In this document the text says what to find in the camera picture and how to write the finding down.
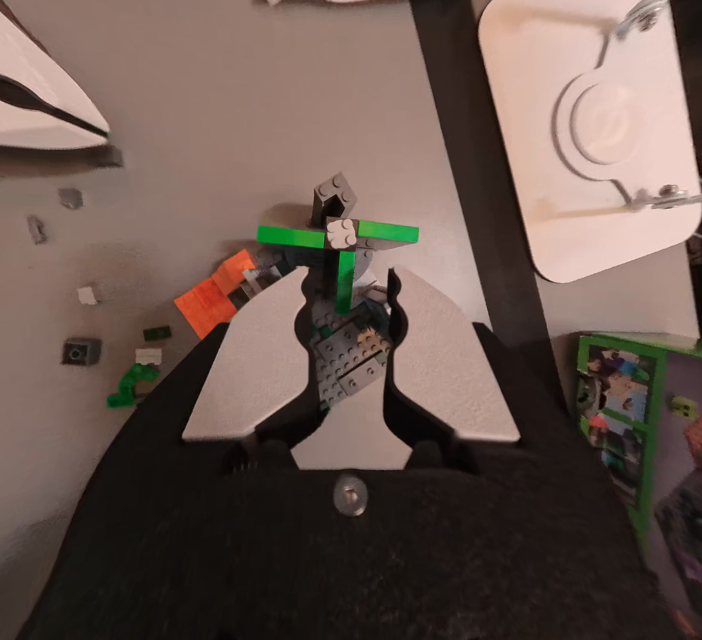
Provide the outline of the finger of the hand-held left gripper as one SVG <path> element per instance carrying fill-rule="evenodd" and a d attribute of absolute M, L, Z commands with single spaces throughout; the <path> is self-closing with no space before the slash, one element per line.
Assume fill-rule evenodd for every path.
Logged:
<path fill-rule="evenodd" d="M 1 145 L 24 149 L 87 149 L 107 144 L 107 121 L 92 101 L 62 99 L 54 107 L 78 122 L 1 102 Z"/>
<path fill-rule="evenodd" d="M 46 111 L 76 124 L 76 119 L 54 105 L 62 99 L 79 98 L 92 101 L 13 18 L 2 12 L 1 102 Z"/>

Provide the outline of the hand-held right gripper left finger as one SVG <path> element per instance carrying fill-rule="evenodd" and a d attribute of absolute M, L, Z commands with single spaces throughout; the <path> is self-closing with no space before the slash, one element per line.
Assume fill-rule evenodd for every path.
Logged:
<path fill-rule="evenodd" d="M 182 433 L 185 442 L 253 434 L 290 448 L 319 429 L 310 269 L 297 267 L 246 303 L 231 320 Z"/>

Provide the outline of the dark grey square lego brick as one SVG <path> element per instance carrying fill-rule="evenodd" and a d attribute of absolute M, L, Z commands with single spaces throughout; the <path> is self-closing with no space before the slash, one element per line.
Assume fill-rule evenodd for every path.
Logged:
<path fill-rule="evenodd" d="M 93 366 L 99 363 L 102 340 L 94 337 L 70 337 L 63 343 L 61 364 L 66 366 Z"/>

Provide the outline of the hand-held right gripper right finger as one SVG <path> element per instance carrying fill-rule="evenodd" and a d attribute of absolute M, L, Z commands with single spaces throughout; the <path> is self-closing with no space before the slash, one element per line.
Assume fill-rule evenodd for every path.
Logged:
<path fill-rule="evenodd" d="M 382 415 L 409 448 L 429 443 L 463 467 L 469 447 L 514 446 L 520 431 L 469 316 L 404 266 L 388 276 L 390 337 Z"/>

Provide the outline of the white book stand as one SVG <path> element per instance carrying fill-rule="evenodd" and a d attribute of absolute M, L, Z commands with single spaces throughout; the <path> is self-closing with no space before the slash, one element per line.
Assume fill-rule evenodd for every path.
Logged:
<path fill-rule="evenodd" d="M 492 0 L 479 45 L 534 269 L 683 243 L 701 180 L 672 0 Z"/>

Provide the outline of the grey green lego building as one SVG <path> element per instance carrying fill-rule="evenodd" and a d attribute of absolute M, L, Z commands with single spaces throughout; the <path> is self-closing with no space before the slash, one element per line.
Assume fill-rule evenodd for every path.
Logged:
<path fill-rule="evenodd" d="M 294 269 L 307 268 L 314 292 L 310 346 L 322 411 L 383 375 L 392 347 L 390 306 L 371 261 L 379 250 L 419 240 L 414 226 L 352 218 L 356 203 L 343 174 L 321 182 L 306 227 L 260 225 L 257 252 L 240 250 L 174 301 L 202 339 Z"/>

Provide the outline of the green lego box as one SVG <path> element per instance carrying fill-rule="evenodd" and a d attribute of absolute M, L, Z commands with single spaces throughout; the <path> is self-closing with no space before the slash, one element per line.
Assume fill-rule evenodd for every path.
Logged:
<path fill-rule="evenodd" d="M 701 339 L 580 337 L 574 417 L 682 631 L 701 638 Z"/>

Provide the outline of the green lego corner brick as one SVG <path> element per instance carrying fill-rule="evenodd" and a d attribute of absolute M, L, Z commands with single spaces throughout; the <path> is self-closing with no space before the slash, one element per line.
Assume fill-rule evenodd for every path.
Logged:
<path fill-rule="evenodd" d="M 159 376 L 159 369 L 153 364 L 134 363 L 120 380 L 119 390 L 136 398 L 137 387 L 140 383 L 152 383 Z"/>

